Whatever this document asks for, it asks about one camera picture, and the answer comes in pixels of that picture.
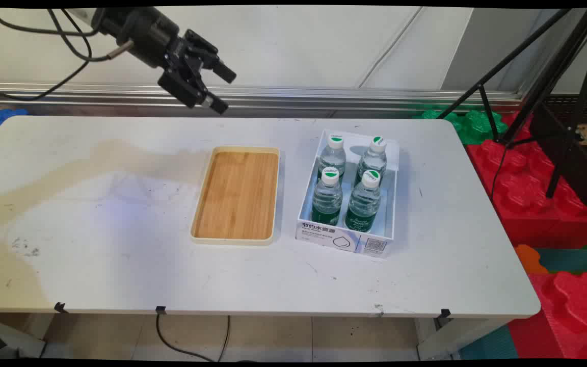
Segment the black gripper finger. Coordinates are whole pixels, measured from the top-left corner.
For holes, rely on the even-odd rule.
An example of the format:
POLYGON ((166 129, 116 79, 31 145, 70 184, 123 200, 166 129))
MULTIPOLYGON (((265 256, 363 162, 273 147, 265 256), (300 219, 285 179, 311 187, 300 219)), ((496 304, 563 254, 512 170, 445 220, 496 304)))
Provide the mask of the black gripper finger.
POLYGON ((212 72, 229 84, 235 81, 237 74, 219 58, 218 48, 216 46, 212 45, 193 30, 186 31, 184 41, 184 56, 187 57, 187 60, 198 60, 200 69, 212 70, 212 72))
POLYGON ((196 82, 197 79, 194 79, 193 83, 188 81, 179 70, 166 69, 157 84, 190 109, 195 106, 203 106, 212 109, 217 114, 224 114, 229 108, 228 103, 210 93, 204 86, 198 86, 196 82))

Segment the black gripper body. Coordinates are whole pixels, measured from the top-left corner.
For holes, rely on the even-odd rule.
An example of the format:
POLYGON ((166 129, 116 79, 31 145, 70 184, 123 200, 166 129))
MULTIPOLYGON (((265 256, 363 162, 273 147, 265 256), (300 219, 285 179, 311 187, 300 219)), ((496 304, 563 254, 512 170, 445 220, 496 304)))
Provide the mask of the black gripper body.
POLYGON ((119 46, 131 40, 128 52, 153 69, 167 69, 170 61, 177 67, 184 64, 182 54, 191 30, 180 33, 177 23, 156 7, 98 8, 92 24, 98 25, 102 34, 114 37, 119 46))

